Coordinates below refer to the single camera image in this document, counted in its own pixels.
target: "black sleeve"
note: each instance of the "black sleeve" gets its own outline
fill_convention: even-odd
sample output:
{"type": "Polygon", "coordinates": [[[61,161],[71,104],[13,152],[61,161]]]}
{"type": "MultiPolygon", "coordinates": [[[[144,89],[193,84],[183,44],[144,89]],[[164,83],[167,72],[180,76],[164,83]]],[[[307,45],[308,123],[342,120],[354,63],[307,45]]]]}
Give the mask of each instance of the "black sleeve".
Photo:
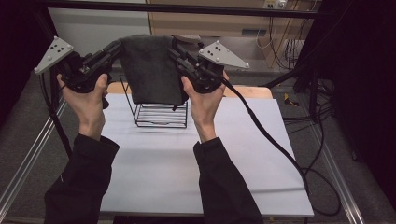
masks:
{"type": "Polygon", "coordinates": [[[205,224],[262,224],[248,186],[219,138],[194,146],[205,224]]]}
{"type": "Polygon", "coordinates": [[[45,223],[97,223],[118,149],[105,137],[76,137],[72,158],[46,192],[45,223]]]}

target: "triangular metal plate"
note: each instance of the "triangular metal plate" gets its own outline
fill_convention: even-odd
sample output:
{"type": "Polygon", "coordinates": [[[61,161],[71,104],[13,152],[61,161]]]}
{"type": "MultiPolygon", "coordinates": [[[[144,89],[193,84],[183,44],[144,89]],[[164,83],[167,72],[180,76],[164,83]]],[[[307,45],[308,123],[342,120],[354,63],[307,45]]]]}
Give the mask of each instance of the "triangular metal plate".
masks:
{"type": "Polygon", "coordinates": [[[199,50],[199,55],[208,59],[212,63],[220,65],[230,65],[241,68],[249,68],[248,63],[232,53],[229,49],[220,44],[219,41],[199,50]]]}
{"type": "Polygon", "coordinates": [[[35,67],[35,73],[40,74],[45,72],[71,52],[73,52],[73,46],[66,43],[58,36],[55,36],[46,54],[44,54],[43,59],[41,59],[41,62],[35,67]]]}

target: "hand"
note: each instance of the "hand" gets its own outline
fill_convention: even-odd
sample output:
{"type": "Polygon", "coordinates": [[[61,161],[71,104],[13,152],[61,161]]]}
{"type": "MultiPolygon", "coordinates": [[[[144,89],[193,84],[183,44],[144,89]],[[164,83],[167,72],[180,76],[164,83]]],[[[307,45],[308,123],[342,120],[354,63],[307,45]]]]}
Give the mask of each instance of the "hand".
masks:
{"type": "MultiPolygon", "coordinates": [[[[58,75],[61,87],[64,82],[58,75]]],[[[99,140],[105,125],[105,114],[103,113],[102,98],[107,95],[107,75],[102,74],[96,81],[95,89],[89,93],[77,93],[67,87],[62,89],[64,99],[76,113],[79,120],[80,134],[99,140]]]]}
{"type": "MultiPolygon", "coordinates": [[[[223,75],[227,80],[229,79],[225,72],[223,72],[223,75]]],[[[224,84],[221,84],[220,87],[210,93],[201,94],[195,91],[187,77],[181,77],[181,81],[183,82],[184,91],[191,99],[191,115],[201,142],[216,138],[214,119],[223,97],[224,84]]]]}

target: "white table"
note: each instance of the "white table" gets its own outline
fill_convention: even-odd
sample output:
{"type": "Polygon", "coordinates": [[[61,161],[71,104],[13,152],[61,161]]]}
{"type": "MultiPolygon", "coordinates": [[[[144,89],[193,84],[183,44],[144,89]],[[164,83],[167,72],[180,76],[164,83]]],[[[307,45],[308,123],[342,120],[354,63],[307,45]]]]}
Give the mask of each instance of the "white table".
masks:
{"type": "MultiPolygon", "coordinates": [[[[192,147],[199,140],[190,111],[186,129],[138,128],[123,94],[109,94],[103,135],[120,145],[101,211],[145,216],[203,213],[192,147]]],[[[247,99],[264,128],[293,156],[276,100],[247,99]]],[[[307,217],[313,210],[303,180],[255,127],[241,101],[225,97],[217,135],[268,217],[307,217]]]]}

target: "gray floor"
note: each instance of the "gray floor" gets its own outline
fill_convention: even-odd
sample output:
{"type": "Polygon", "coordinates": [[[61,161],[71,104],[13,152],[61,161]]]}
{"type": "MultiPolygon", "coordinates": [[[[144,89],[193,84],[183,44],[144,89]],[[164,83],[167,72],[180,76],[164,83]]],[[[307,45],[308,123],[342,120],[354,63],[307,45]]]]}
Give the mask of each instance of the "gray floor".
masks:
{"type": "MultiPolygon", "coordinates": [[[[216,39],[215,37],[208,37],[203,40],[207,44],[216,39]]],[[[285,72],[279,68],[268,68],[254,38],[221,38],[220,41],[251,65],[249,71],[227,68],[233,84],[257,86],[285,72]]],[[[284,103],[285,93],[289,95],[292,101],[299,103],[306,96],[305,94],[296,95],[293,93],[291,88],[293,82],[294,79],[291,78],[272,89],[283,117],[305,116],[302,106],[284,103]]],[[[9,115],[7,123],[0,129],[0,192],[2,194],[6,191],[8,183],[18,171],[19,165],[23,162],[48,118],[38,85],[37,77],[31,76],[21,99],[9,115]]],[[[326,101],[326,97],[319,97],[320,103],[323,104],[326,101]]],[[[77,121],[68,107],[62,116],[62,123],[69,138],[73,139],[77,131],[77,121]]],[[[292,132],[308,124],[308,122],[303,122],[287,125],[286,128],[288,132],[292,132]]],[[[328,117],[323,121],[323,127],[326,144],[342,172],[356,205],[359,207],[364,223],[396,223],[395,211],[376,184],[367,166],[364,163],[352,160],[350,145],[339,127],[337,118],[328,117]]],[[[318,151],[318,141],[313,129],[307,128],[291,133],[290,142],[297,162],[301,166],[307,166],[318,151]]],[[[61,142],[57,133],[53,132],[47,144],[42,148],[31,173],[21,187],[20,193],[16,196],[14,204],[10,206],[7,213],[8,221],[15,217],[40,219],[44,216],[43,195],[54,178],[62,171],[67,160],[64,150],[59,147],[60,145],[61,142]]],[[[314,168],[331,179],[322,158],[319,158],[314,168]]],[[[329,187],[316,175],[309,175],[308,179],[313,206],[323,211],[334,211],[337,203],[329,187]]],[[[309,218],[309,223],[324,222],[353,223],[350,222],[344,209],[333,217],[316,213],[314,217],[309,218]]],[[[271,223],[302,223],[302,221],[299,218],[282,217],[271,220],[271,223]]]]}

